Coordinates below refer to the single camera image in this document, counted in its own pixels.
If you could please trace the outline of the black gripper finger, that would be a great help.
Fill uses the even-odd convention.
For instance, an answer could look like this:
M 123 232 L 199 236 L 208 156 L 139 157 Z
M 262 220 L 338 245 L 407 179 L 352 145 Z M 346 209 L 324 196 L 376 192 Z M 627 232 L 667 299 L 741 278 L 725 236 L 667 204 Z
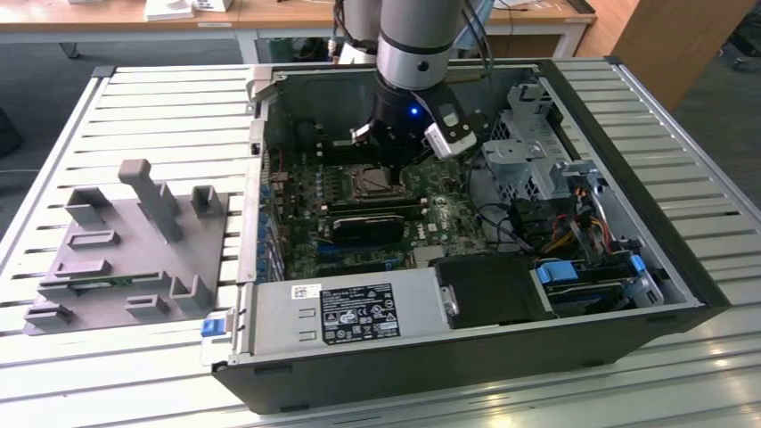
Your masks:
M 396 184 L 403 183 L 403 171 L 411 165 L 418 165 L 432 155 L 433 150 L 424 136 L 408 135 L 402 142 L 400 154 L 396 158 Z
M 368 123 L 350 130 L 351 142 L 367 163 L 380 165 L 391 185 L 399 185 L 399 166 L 392 147 L 375 136 L 372 124 Z

